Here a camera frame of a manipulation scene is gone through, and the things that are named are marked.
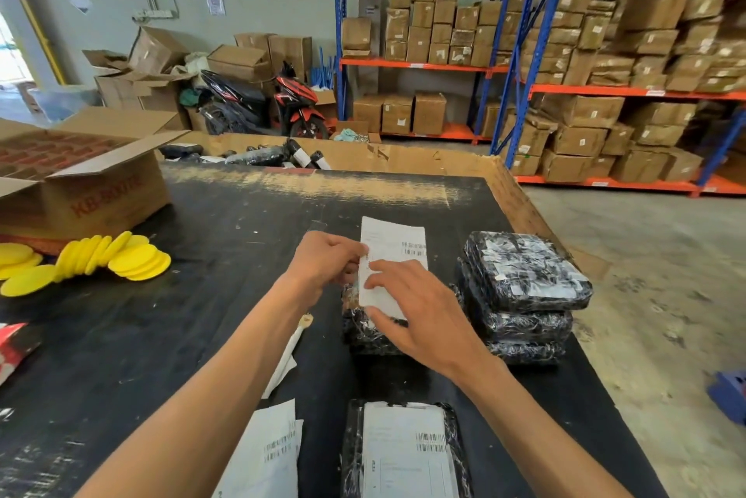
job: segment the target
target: barcode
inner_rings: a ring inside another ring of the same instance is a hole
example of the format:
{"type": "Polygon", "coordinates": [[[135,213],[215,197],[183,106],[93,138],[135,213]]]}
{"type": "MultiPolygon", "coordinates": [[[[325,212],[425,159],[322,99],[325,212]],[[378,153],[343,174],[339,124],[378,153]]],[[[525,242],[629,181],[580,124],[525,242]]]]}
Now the barcode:
{"type": "Polygon", "coordinates": [[[425,256],[424,244],[401,242],[401,252],[410,256],[425,256]]]}
{"type": "Polygon", "coordinates": [[[445,453],[445,445],[435,443],[417,443],[417,450],[425,453],[445,453]]]}
{"type": "Polygon", "coordinates": [[[445,435],[438,435],[437,433],[418,433],[417,441],[430,441],[430,442],[445,443],[445,435]]]}
{"type": "Polygon", "coordinates": [[[283,456],[285,453],[290,451],[290,444],[283,445],[282,447],[277,447],[274,451],[271,453],[266,453],[264,456],[264,462],[268,463],[272,459],[275,459],[277,457],[283,456]]]}
{"type": "Polygon", "coordinates": [[[290,433],[288,433],[287,435],[283,435],[279,439],[275,439],[272,443],[266,444],[264,446],[264,452],[265,453],[269,453],[273,449],[276,449],[279,446],[282,446],[282,445],[285,445],[285,444],[289,443],[290,440],[293,439],[293,437],[295,437],[295,430],[294,429],[291,430],[290,433]]]}

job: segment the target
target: hand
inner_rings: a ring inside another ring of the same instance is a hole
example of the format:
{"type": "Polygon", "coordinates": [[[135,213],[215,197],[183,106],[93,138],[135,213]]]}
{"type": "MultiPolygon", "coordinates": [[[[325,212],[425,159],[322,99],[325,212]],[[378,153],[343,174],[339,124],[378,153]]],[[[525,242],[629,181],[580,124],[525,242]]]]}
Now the hand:
{"type": "Polygon", "coordinates": [[[319,301],[328,283],[352,283],[360,257],[367,252],[368,247],[356,240],[309,231],[295,249],[284,276],[302,289],[310,307],[319,301]]]}
{"type": "Polygon", "coordinates": [[[490,352],[471,327],[453,292],[418,261],[370,263],[370,289],[383,286],[409,321],[402,327],[378,308],[366,314],[397,348],[457,385],[490,352]]]}

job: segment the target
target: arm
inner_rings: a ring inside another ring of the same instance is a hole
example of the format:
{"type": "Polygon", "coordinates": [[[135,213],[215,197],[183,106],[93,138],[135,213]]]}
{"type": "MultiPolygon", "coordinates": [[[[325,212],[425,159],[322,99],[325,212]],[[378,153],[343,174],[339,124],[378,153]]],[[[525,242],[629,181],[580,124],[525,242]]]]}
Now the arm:
{"type": "Polygon", "coordinates": [[[350,239],[308,232],[285,274],[225,345],[108,457],[76,498],[209,497],[301,315],[325,284],[349,282],[365,252],[350,239]]]}
{"type": "Polygon", "coordinates": [[[443,374],[471,399],[539,498],[631,498],[601,465],[549,417],[490,354],[456,297],[417,261],[375,261],[366,287],[383,286],[409,321],[402,327],[378,308],[368,316],[402,352],[443,374]]]}

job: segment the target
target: motorcycle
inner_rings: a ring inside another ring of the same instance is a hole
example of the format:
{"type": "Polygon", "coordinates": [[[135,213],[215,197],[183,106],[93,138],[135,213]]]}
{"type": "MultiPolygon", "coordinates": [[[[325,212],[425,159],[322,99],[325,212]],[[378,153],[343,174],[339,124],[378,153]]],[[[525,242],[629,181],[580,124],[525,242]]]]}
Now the motorcycle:
{"type": "Polygon", "coordinates": [[[268,100],[247,82],[202,70],[202,79],[215,99],[199,111],[207,120],[210,135],[224,132],[281,135],[296,138],[329,138],[324,116],[314,105],[315,92],[295,78],[293,67],[284,63],[273,78],[277,91],[273,99],[280,113],[280,128],[275,129],[269,117],[268,100]]]}

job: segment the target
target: black table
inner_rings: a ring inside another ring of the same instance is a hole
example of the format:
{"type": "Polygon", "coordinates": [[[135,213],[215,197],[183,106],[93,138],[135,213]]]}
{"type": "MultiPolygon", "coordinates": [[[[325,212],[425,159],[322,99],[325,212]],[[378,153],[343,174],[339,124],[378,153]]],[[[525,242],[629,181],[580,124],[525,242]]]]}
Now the black table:
{"type": "MultiPolygon", "coordinates": [[[[424,226],[430,269],[445,282],[472,230],[510,230],[481,179],[183,165],[163,171],[173,205],[136,231],[172,256],[169,272],[134,283],[99,270],[0,301],[0,321],[29,320],[44,337],[0,387],[0,408],[14,409],[0,422],[0,496],[75,493],[228,339],[306,230],[358,238],[363,215],[424,226]]],[[[452,404],[474,495],[533,495],[450,381],[406,357],[350,357],[340,305],[340,292],[329,288],[295,349],[298,367],[263,401],[295,398],[296,417],[305,420],[303,498],[339,496],[347,403],[359,397],[452,404]]],[[[574,337],[560,366],[514,373],[633,495],[666,496],[574,337]]]]}

